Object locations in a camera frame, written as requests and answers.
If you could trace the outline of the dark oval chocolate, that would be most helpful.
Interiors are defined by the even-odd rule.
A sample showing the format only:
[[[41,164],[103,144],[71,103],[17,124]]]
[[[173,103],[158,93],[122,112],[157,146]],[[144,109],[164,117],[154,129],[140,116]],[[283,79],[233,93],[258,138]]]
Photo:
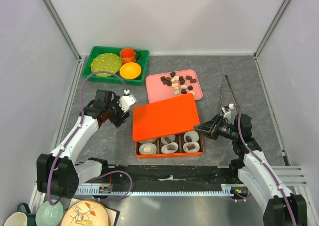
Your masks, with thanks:
[[[185,141],[186,141],[186,142],[192,142],[192,138],[191,138],[190,136],[186,136],[186,137],[185,137]]]

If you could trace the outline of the orange chocolate box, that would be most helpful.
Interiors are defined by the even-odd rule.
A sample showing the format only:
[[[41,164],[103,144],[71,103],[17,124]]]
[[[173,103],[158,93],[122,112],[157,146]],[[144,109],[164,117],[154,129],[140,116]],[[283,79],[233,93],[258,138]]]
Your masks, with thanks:
[[[138,158],[194,157],[203,153],[203,136],[194,130],[136,142]]]

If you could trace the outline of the orange box lid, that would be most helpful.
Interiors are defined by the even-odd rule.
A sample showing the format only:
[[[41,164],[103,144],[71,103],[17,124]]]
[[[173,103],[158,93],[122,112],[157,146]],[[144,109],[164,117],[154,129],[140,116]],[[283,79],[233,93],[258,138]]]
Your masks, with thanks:
[[[200,123],[193,94],[180,95],[136,107],[133,110],[133,141],[184,133]]]

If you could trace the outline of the brown rectangular chocolate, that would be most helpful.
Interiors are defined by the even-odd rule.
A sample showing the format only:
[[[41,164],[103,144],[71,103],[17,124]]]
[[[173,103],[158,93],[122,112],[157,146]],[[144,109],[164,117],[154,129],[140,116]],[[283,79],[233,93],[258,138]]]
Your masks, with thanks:
[[[172,145],[172,144],[168,145],[167,150],[175,150],[175,145]]]

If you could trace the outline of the metal tongs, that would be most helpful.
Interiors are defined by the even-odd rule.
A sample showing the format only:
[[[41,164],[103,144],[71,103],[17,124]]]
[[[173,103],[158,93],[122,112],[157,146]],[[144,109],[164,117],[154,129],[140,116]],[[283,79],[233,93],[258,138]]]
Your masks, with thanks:
[[[222,85],[221,85],[221,91],[220,91],[220,98],[219,98],[219,105],[222,105],[223,102],[223,93],[224,93],[224,89],[225,89],[225,85],[227,85],[228,87],[228,91],[231,94],[232,100],[233,100],[233,104],[235,106],[239,105],[237,98],[235,96],[234,90],[231,86],[230,80],[228,75],[224,75],[223,80],[222,80]]]

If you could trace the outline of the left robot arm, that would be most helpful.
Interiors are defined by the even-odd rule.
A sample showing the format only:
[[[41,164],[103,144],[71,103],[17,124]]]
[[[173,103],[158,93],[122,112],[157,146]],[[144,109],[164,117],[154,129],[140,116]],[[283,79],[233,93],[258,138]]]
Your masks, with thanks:
[[[107,162],[89,158],[76,165],[79,153],[91,136],[106,121],[119,128],[132,114],[130,107],[136,98],[125,91],[118,96],[112,91],[97,90],[95,98],[81,110],[79,117],[55,149],[49,154],[41,154],[36,161],[36,183],[39,192],[48,196],[72,198],[78,186],[95,179],[104,183],[109,179]]]

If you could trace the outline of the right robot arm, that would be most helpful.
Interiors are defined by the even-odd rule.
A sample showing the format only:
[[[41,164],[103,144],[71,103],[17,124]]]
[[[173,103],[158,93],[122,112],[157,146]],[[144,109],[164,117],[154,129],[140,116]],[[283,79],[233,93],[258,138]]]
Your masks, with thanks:
[[[294,194],[269,165],[260,145],[252,136],[251,117],[239,113],[233,124],[217,114],[211,120],[196,125],[197,133],[217,140],[232,141],[238,156],[231,161],[228,177],[234,183],[242,182],[258,203],[266,226],[306,226],[307,203],[302,195]]]

